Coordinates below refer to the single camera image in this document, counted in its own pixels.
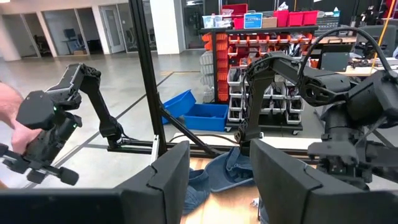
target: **glass wall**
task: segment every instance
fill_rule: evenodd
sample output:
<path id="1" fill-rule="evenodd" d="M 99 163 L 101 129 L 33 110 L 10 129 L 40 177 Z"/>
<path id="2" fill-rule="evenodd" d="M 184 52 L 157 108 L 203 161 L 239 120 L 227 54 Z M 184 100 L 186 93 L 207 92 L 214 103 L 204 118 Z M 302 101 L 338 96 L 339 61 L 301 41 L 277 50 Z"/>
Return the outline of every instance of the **glass wall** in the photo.
<path id="1" fill-rule="evenodd" d="M 185 42 L 187 49 L 202 49 L 200 29 L 203 27 L 203 1 L 182 0 Z"/>
<path id="2" fill-rule="evenodd" d="M 19 55 L 22 58 L 39 57 L 35 49 L 35 43 L 26 29 L 21 15 L 3 15 L 2 17 Z"/>
<path id="3" fill-rule="evenodd" d="M 149 1 L 143 1 L 145 20 L 149 35 L 149 45 L 151 50 L 156 50 L 156 39 L 154 32 L 154 22 L 152 20 L 152 13 L 150 11 Z M 118 4 L 119 15 L 123 30 L 124 42 L 126 43 L 127 52 L 137 51 L 137 40 L 134 36 L 134 29 L 132 23 L 131 12 L 128 3 Z"/>
<path id="4" fill-rule="evenodd" d="M 77 9 L 77 14 L 90 54 L 103 54 L 92 8 Z"/>
<path id="5" fill-rule="evenodd" d="M 74 9 L 45 11 L 43 15 L 58 56 L 87 54 Z"/>
<path id="6" fill-rule="evenodd" d="M 23 15 L 26 25 L 32 34 L 34 43 L 37 46 L 37 50 L 42 57 L 51 57 L 51 51 L 47 39 L 44 36 L 42 26 L 40 25 L 39 18 L 36 13 L 24 14 Z"/>

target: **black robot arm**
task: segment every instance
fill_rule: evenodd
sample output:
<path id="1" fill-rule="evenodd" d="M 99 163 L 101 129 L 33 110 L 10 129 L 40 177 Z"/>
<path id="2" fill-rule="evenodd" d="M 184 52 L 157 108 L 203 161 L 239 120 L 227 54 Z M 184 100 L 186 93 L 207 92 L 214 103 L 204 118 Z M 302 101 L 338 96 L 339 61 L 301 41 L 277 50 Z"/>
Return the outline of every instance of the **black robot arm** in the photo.
<path id="1" fill-rule="evenodd" d="M 303 83 L 299 93 L 311 106 L 343 101 L 345 93 L 351 88 L 352 84 L 348 77 L 310 67 L 305 68 L 303 78 L 299 79 L 297 75 L 299 68 L 299 61 L 283 52 L 270 52 L 248 66 L 246 76 L 243 78 L 249 83 L 247 107 L 243 111 L 244 121 L 235 133 L 235 139 L 240 143 L 243 153 L 248 152 L 250 140 L 260 135 L 258 119 L 263 94 L 274 81 L 276 74 L 282 75 L 294 85 Z"/>
<path id="2" fill-rule="evenodd" d="M 364 189 L 372 181 L 374 168 L 398 167 L 398 150 L 366 140 L 376 128 L 391 127 L 398 121 L 398 87 L 391 78 L 396 76 L 390 74 L 393 71 L 378 71 L 361 83 L 353 83 L 335 72 L 306 67 L 299 76 L 299 70 L 300 62 L 283 52 L 268 53 L 248 66 L 244 77 L 249 83 L 247 108 L 235 134 L 243 154 L 249 154 L 250 140 L 260 135 L 263 94 L 279 74 L 296 84 L 299 95 L 311 106 L 331 105 L 322 116 L 322 142 L 308 148 L 311 158 L 320 158 L 320 170 Z"/>
<path id="3" fill-rule="evenodd" d="M 33 91 L 22 102 L 17 121 L 30 129 L 43 129 L 27 147 L 23 155 L 8 151 L 0 146 L 0 156 L 14 172 L 23 174 L 28 168 L 27 179 L 40 184 L 47 174 L 57 176 L 62 182 L 75 185 L 78 174 L 64 167 L 60 169 L 51 163 L 64 147 L 81 118 L 67 111 L 78 109 L 81 103 L 79 90 L 86 93 L 99 117 L 99 131 L 107 138 L 109 146 L 117 146 L 123 129 L 112 117 L 100 92 L 101 72 L 85 64 L 69 65 L 60 82 L 47 91 Z"/>

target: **workbench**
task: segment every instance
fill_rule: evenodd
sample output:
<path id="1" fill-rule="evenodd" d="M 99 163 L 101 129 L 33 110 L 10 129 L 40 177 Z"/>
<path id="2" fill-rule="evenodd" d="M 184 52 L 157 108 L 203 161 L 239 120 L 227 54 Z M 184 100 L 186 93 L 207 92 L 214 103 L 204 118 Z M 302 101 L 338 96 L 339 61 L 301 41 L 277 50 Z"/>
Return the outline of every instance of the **workbench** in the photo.
<path id="1" fill-rule="evenodd" d="M 234 140 L 233 135 L 223 134 L 222 136 Z M 227 140 L 213 136 L 198 137 L 206 144 L 235 146 Z M 187 137 L 180 137 L 173 142 L 188 140 Z M 282 137 L 263 137 L 261 140 L 276 148 L 302 149 L 303 151 L 306 151 L 311 143 L 322 141 L 320 138 Z M 190 167 L 195 170 L 204 169 L 210 161 L 210 159 L 191 158 Z M 398 190 L 398 184 L 373 175 L 373 182 L 369 184 L 369 188 L 371 190 Z M 225 192 L 210 194 L 205 203 L 191 214 L 183 216 L 180 224 L 258 224 L 260 222 L 257 220 L 257 208 L 251 205 L 253 199 L 258 197 L 259 192 L 256 187 L 236 187 Z"/>
<path id="2" fill-rule="evenodd" d="M 356 42 L 356 37 L 324 37 L 319 44 L 353 44 Z"/>

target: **denim cloth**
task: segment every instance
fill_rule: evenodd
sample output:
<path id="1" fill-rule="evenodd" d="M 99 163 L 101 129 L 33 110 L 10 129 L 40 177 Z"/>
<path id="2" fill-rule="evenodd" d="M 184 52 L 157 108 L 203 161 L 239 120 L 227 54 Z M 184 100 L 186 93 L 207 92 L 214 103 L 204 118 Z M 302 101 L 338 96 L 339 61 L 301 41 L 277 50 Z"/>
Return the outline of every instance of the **denim cloth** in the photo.
<path id="1" fill-rule="evenodd" d="M 209 176 L 206 171 L 190 169 L 187 194 L 182 215 L 188 215 L 199 207 L 210 194 Z"/>
<path id="2" fill-rule="evenodd" d="M 210 191 L 217 193 L 240 185 L 254 185 L 250 158 L 239 147 L 213 159 L 205 168 L 209 175 Z"/>

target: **cardboard box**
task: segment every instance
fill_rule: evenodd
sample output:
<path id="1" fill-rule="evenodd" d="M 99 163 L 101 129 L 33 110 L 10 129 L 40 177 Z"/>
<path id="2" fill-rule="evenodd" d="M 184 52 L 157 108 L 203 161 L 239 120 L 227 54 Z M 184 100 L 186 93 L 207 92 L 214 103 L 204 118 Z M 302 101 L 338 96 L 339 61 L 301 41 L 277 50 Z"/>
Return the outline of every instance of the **cardboard box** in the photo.
<path id="1" fill-rule="evenodd" d="M 87 54 L 86 50 L 75 50 L 73 52 L 73 55 L 86 55 L 86 54 Z"/>
<path id="2" fill-rule="evenodd" d="M 274 28 L 274 27 L 277 27 L 276 17 L 262 18 L 262 28 Z"/>

